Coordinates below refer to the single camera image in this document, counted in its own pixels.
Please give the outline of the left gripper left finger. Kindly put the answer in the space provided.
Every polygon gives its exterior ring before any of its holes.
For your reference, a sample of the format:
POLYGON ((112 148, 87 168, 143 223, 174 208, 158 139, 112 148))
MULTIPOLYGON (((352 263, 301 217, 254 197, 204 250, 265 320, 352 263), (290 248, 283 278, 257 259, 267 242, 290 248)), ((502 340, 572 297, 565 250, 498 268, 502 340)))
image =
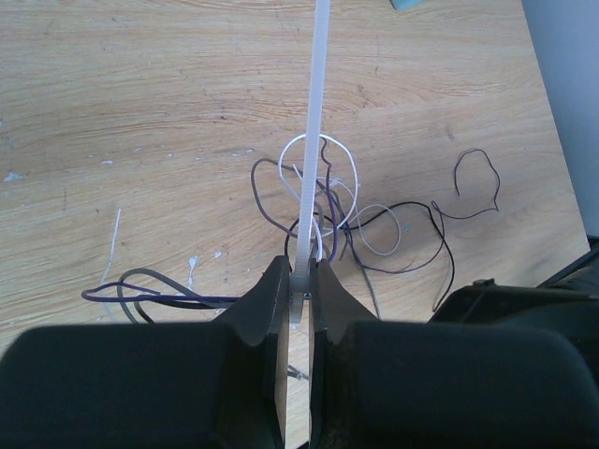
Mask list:
POLYGON ((289 262, 209 322, 43 326, 1 358, 5 448, 281 448, 289 262))

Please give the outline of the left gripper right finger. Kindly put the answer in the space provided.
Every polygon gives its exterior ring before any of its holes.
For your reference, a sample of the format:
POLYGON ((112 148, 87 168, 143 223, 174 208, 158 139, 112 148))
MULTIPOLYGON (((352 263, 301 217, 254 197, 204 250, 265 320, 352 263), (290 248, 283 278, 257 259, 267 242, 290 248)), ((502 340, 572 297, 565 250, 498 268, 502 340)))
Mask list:
POLYGON ((311 268, 313 448, 594 448, 598 304, 383 321, 311 268))

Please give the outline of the white zip tie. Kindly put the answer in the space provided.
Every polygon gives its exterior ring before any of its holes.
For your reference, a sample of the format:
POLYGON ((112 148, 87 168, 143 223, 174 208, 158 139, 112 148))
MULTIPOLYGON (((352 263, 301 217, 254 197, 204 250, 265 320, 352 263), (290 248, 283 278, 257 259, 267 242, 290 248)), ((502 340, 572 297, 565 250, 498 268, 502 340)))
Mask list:
POLYGON ((319 139, 325 86, 330 1, 318 0, 314 9, 314 35, 307 108, 303 178, 295 266, 290 278, 290 324, 301 321, 303 302, 309 295, 310 253, 319 139))

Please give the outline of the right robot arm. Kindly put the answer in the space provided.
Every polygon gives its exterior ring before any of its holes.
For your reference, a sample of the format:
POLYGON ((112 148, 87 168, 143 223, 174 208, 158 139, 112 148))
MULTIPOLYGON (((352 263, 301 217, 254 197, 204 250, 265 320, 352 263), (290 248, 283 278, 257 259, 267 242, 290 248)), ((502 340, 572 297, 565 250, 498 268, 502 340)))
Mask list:
POLYGON ((432 323, 487 325, 522 313, 567 305, 598 304, 598 238, 590 250, 536 287, 500 285, 493 279, 464 286, 443 302, 432 323))

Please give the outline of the blue perforated plastic basket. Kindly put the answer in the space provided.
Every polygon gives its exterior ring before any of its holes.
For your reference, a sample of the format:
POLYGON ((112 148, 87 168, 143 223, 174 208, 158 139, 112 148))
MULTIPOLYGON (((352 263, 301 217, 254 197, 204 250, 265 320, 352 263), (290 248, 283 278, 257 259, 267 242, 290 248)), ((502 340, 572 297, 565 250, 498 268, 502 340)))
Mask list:
POLYGON ((406 10, 423 2, 423 0, 390 0, 395 10, 406 10))

